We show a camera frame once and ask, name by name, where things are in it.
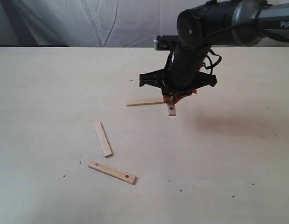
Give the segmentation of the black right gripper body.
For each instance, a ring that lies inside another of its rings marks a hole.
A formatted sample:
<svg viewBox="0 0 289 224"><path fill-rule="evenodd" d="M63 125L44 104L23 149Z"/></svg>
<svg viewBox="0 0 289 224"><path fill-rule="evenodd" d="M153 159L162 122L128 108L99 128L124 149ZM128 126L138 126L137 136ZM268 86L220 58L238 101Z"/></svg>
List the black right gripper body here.
<svg viewBox="0 0 289 224"><path fill-rule="evenodd" d="M209 45L196 51L176 45L163 69L139 75L139 86L150 85L159 88L164 96L186 94L208 85L214 87L217 84L216 76L200 71L209 52Z"/></svg>

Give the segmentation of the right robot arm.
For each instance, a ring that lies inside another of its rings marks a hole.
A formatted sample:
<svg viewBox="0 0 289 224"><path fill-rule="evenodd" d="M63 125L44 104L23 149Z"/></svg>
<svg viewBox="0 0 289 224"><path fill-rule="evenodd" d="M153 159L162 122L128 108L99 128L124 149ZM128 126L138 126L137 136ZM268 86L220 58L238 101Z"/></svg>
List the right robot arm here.
<svg viewBox="0 0 289 224"><path fill-rule="evenodd" d="M139 85L161 89L163 100L177 103L198 88L215 86L213 68L204 61L212 46L251 47L263 38L289 43L289 3L271 5L265 0L211 0L182 11L177 35L159 35L154 48L169 51L165 67L140 74Z"/></svg>

